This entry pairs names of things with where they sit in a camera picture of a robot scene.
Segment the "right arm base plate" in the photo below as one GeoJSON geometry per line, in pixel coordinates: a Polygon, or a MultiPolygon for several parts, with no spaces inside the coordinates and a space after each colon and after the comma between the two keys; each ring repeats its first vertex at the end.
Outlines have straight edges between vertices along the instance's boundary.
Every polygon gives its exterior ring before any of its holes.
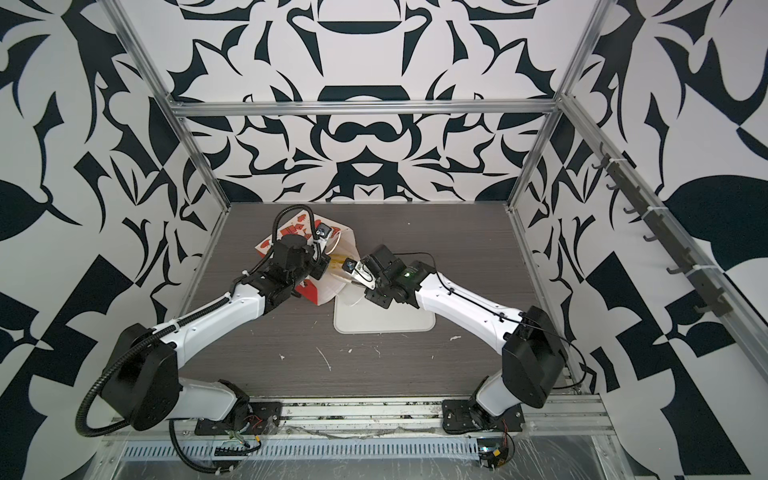
{"type": "Polygon", "coordinates": [[[441,428],[449,435],[462,435],[484,431],[524,430],[525,419],[520,405],[507,409],[503,415],[493,417],[473,400],[447,399],[441,402],[441,428]]]}

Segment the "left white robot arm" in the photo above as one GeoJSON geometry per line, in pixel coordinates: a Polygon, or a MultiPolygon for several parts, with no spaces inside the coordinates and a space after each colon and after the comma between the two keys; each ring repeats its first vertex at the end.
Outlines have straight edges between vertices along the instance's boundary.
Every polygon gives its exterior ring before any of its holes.
{"type": "Polygon", "coordinates": [[[143,431],[183,419],[225,422],[241,429],[248,397],[239,387],[225,380],[186,379],[180,370],[221,337],[296,295],[307,278],[320,279],[330,262],[325,251],[329,237],[326,225],[309,238],[286,234],[219,298],[153,328],[126,328],[78,410],[77,431],[99,436],[127,426],[143,431]]]}

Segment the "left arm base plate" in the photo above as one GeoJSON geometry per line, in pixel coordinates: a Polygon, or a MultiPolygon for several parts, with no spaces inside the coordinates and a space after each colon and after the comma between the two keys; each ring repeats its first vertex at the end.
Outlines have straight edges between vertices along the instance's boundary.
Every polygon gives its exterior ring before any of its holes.
{"type": "Polygon", "coordinates": [[[194,434],[197,436],[266,434],[280,425],[283,404],[279,401],[237,403],[223,420],[199,420],[194,434]]]}

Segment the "white red paper bag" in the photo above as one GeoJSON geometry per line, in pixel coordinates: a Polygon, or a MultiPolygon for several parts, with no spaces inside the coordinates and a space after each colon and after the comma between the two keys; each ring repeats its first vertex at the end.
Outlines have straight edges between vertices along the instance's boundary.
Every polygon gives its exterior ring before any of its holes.
{"type": "Polygon", "coordinates": [[[267,311],[291,296],[318,306],[332,301],[351,282],[342,270],[344,261],[360,258],[350,227],[319,216],[306,205],[281,210],[256,250],[261,260],[244,282],[261,292],[267,311]]]}

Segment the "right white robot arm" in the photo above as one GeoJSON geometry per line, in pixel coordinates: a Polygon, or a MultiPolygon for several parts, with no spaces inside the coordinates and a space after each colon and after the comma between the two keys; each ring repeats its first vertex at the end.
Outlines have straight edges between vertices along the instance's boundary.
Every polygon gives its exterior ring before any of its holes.
{"type": "Polygon", "coordinates": [[[409,305],[441,316],[490,346],[500,370],[483,380],[470,408],[498,418],[512,407],[541,408],[567,364],[566,339],[539,307],[507,307],[449,280],[433,265],[406,264],[378,246],[347,271],[366,287],[365,298],[381,308],[409,305]]]}

